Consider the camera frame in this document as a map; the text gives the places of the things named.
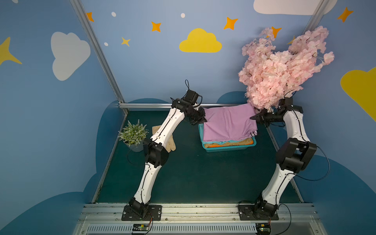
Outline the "purple shirt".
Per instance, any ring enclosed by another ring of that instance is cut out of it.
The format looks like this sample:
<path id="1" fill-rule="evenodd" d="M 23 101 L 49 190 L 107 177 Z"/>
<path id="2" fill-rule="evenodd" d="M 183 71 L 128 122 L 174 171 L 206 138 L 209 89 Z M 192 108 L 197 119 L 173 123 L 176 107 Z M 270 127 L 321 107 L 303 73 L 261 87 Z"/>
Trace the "purple shirt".
<path id="1" fill-rule="evenodd" d="M 203 123 L 203 141 L 205 142 L 241 141 L 258 134 L 256 121 L 250 119 L 256 113 L 249 103 L 209 108 L 205 110 L 205 113 L 207 120 Z"/>

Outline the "khaki pants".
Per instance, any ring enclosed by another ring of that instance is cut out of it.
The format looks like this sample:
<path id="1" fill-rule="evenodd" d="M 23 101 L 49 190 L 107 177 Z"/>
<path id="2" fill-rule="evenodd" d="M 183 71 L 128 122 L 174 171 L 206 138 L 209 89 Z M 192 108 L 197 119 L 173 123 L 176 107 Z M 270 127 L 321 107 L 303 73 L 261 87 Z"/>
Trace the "khaki pants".
<path id="1" fill-rule="evenodd" d="M 213 144 L 204 144 L 205 148 L 220 148 L 220 147 L 231 147 L 231 146 L 250 146 L 255 144 L 256 141 L 253 138 L 247 138 L 240 142 L 225 142 L 223 144 L 213 143 Z"/>

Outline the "teal pants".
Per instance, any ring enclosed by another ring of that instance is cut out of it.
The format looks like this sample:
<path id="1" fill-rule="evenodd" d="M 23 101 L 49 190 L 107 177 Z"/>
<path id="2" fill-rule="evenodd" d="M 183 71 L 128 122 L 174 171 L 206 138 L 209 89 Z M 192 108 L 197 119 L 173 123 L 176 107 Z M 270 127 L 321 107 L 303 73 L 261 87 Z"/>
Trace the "teal pants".
<path id="1" fill-rule="evenodd" d="M 202 144 L 213 144 L 213 143 L 219 143 L 219 144 L 223 144 L 225 142 L 240 142 L 240 141 L 235 141 L 235 140 L 229 140 L 229 141 L 222 141 L 222 142 L 202 142 Z"/>

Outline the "orange pants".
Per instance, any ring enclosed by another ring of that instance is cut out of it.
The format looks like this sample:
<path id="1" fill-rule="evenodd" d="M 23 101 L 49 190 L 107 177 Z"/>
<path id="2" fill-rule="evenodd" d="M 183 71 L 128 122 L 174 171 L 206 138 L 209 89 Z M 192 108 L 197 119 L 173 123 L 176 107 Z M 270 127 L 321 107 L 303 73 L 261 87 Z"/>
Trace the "orange pants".
<path id="1" fill-rule="evenodd" d="M 250 143 L 241 143 L 241 142 L 224 143 L 222 145 L 220 145 L 220 144 L 204 144 L 204 147 L 205 148 L 220 148 L 220 147 L 233 147 L 233 146 L 251 146 L 253 144 L 254 144 L 254 142 L 250 142 Z"/>

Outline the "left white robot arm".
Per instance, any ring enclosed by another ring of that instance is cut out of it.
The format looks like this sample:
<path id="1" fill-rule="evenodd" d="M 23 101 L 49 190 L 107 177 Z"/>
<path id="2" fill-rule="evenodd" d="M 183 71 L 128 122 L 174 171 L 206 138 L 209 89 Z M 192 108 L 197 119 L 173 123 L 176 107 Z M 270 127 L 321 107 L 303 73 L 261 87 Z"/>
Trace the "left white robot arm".
<path id="1" fill-rule="evenodd" d="M 131 211 L 140 219 L 145 219 L 151 215 L 148 205 L 151 200 L 152 189 L 160 169 L 168 160 L 167 142 L 177 126 L 185 118 L 189 119 L 191 125 L 206 122 L 205 110 L 201 107 L 201 102 L 197 101 L 198 98 L 202 98 L 202 96 L 188 89 L 181 99 L 174 99 L 160 128 L 150 139 L 143 142 L 144 173 L 135 195 L 128 203 Z"/>

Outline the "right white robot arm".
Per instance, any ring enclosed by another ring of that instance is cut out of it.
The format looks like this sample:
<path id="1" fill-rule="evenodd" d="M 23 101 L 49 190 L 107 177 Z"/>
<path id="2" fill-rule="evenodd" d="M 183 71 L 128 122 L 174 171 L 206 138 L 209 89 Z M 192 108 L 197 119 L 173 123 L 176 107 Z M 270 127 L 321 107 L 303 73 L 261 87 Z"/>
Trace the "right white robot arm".
<path id="1" fill-rule="evenodd" d="M 307 137 L 303 124 L 303 109 L 293 104 L 293 98 L 280 99 L 275 112 L 264 109 L 250 119 L 265 126 L 273 122 L 284 122 L 287 129 L 287 140 L 276 153 L 274 174 L 252 208 L 256 218 L 272 218 L 289 182 L 307 168 L 317 151 L 317 145 Z"/>

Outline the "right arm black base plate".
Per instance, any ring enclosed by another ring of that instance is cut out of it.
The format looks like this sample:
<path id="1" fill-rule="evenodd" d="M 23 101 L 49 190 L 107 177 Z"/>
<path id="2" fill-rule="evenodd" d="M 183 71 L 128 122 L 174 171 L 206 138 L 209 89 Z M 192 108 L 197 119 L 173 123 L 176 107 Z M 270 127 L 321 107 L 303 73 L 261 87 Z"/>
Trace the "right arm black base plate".
<path id="1" fill-rule="evenodd" d="M 238 213 L 240 220 L 279 220 L 277 208 L 272 206 L 254 206 L 251 204 L 239 204 Z"/>

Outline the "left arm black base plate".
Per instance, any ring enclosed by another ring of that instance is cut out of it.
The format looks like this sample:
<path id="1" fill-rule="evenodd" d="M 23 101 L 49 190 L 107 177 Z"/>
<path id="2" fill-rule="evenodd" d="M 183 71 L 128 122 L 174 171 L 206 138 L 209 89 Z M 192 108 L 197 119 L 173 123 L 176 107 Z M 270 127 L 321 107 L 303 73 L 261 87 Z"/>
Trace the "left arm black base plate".
<path id="1" fill-rule="evenodd" d="M 122 221 L 160 221 L 162 215 L 161 205 L 149 205 L 143 209 L 134 209 L 129 205 L 123 208 L 121 220 Z"/>

